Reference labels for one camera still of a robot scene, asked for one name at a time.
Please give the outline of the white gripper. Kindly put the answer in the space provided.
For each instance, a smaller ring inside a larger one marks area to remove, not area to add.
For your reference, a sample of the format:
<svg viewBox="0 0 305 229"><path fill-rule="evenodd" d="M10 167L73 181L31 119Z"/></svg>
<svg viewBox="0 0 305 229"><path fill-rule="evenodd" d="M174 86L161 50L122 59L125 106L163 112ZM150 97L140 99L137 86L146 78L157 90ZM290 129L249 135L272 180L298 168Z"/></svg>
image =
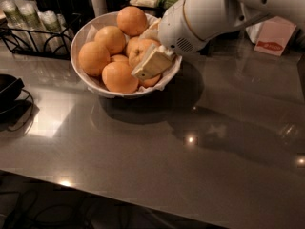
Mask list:
<svg viewBox="0 0 305 229"><path fill-rule="evenodd" d="M207 42L199 39L189 27L184 12L185 1L178 0L170 6L162 19L156 19L139 36L140 40L160 40L162 45L151 44L148 47L142 60L132 70L132 76L141 81L152 79L173 64L175 52L180 55L198 52L207 45Z"/></svg>

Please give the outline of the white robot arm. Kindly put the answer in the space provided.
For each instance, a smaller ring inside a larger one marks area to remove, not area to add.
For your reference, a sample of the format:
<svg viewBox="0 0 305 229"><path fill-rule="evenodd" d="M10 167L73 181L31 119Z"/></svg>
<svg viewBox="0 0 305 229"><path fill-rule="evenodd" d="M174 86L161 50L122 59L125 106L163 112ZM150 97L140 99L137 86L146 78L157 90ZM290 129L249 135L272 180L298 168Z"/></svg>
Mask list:
<svg viewBox="0 0 305 229"><path fill-rule="evenodd" d="M279 16L302 28L305 0L178 0L164 13L158 39L179 55L197 52L220 34Z"/></svg>

